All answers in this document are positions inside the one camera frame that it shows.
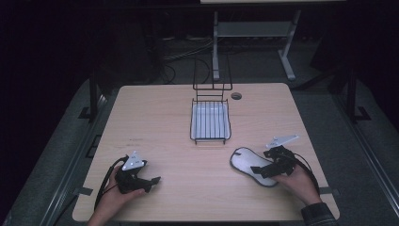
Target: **wrist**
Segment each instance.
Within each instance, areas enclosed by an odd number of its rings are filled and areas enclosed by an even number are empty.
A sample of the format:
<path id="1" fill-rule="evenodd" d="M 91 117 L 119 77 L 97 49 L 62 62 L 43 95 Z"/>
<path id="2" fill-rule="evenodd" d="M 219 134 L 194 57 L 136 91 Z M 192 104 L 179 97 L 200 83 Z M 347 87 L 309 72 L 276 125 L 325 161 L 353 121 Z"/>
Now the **wrist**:
<path id="1" fill-rule="evenodd" d="M 310 197 L 309 199 L 304 200 L 303 202 L 305 203 L 305 205 L 312 205 L 312 204 L 320 203 L 323 201 L 320 198 L 320 196 L 314 196 L 314 197 Z"/>

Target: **forearm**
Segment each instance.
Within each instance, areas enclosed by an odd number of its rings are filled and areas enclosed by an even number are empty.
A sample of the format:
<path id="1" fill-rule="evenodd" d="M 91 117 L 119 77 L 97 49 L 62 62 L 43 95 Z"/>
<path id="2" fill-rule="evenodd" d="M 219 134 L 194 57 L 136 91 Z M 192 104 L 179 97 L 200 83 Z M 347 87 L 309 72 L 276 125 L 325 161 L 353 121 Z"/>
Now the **forearm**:
<path id="1" fill-rule="evenodd" d="M 306 225 L 311 226 L 337 226 L 338 222 L 332 215 L 328 206 L 323 203 L 315 203 L 301 210 Z"/>
<path id="2" fill-rule="evenodd" d="M 88 226 L 104 226 L 108 220 L 109 218 L 94 213 L 88 221 Z"/>

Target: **dark background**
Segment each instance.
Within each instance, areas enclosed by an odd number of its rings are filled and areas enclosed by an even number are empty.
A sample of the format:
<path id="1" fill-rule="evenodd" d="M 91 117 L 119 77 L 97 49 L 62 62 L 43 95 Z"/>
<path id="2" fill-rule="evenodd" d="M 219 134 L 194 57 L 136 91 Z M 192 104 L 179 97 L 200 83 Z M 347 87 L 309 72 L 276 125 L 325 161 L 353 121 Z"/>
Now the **dark background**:
<path id="1" fill-rule="evenodd" d="M 320 39 L 326 34 L 313 66 L 326 71 L 344 61 L 399 128 L 396 7 L 362 2 L 349 1 L 334 10 L 305 9 L 295 38 Z M 212 18 L 211 10 L 177 8 L 147 13 L 124 10 L 124 3 L 113 1 L 112 6 L 99 9 L 103 1 L 1 1 L 0 220 L 6 217 L 72 96 L 91 74 L 108 62 L 105 66 L 112 73 L 96 76 L 103 92 L 110 89 L 102 84 L 111 83 L 111 88 L 121 83 L 148 84 L 162 67 L 158 38 L 212 34 L 212 27 L 204 26 L 212 20 L 203 19 Z"/>

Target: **person's right hand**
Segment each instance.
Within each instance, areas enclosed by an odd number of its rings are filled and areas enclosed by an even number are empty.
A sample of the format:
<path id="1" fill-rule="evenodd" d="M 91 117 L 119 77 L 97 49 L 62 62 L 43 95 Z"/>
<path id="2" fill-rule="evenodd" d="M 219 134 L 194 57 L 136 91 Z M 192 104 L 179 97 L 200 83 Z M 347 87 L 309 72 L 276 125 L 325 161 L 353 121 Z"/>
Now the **person's right hand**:
<path id="1" fill-rule="evenodd" d="M 306 205 L 322 202 L 311 178 L 299 165 L 295 165 L 294 171 L 291 175 L 277 175 L 271 177 L 271 179 L 284 185 Z"/>

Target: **wooden table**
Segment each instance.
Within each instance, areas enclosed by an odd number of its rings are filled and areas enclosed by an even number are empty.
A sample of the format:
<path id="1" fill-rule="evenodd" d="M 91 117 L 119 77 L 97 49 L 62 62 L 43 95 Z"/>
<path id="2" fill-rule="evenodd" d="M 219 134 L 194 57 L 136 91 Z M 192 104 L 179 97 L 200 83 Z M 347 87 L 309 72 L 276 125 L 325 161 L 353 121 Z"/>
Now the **wooden table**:
<path id="1" fill-rule="evenodd" d="M 233 100 L 232 92 L 242 94 Z M 320 187 L 328 186 L 290 90 L 284 84 L 233 84 L 229 99 L 231 138 L 223 142 L 190 139 L 189 85 L 123 87 L 110 114 L 73 218 L 86 221 L 100 184 L 118 158 L 138 151 L 148 160 L 139 177 L 162 179 L 149 194 L 128 203 L 115 217 L 127 221 L 282 221 L 302 219 L 301 202 L 281 186 L 262 187 L 230 165 L 240 147 L 260 156 L 273 137 L 299 135 L 287 149 L 305 157 Z M 334 216 L 331 194 L 321 196 Z"/>

